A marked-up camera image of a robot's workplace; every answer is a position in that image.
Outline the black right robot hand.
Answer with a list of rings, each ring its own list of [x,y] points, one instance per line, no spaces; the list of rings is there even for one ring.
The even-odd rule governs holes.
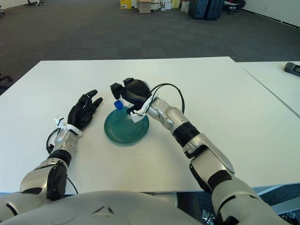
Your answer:
[[[133,104],[133,106],[128,106],[127,114],[130,114],[134,110],[140,110],[151,96],[149,87],[142,80],[134,78],[126,78],[123,83],[124,86],[118,83],[110,86],[113,96],[116,100],[122,99]]]

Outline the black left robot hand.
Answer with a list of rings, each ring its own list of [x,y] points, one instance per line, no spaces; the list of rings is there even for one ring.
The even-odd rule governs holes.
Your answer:
[[[101,97],[95,101],[92,100],[97,93],[97,90],[91,90],[79,98],[68,114],[68,124],[75,126],[81,131],[89,125],[93,118],[93,114],[103,101]]]

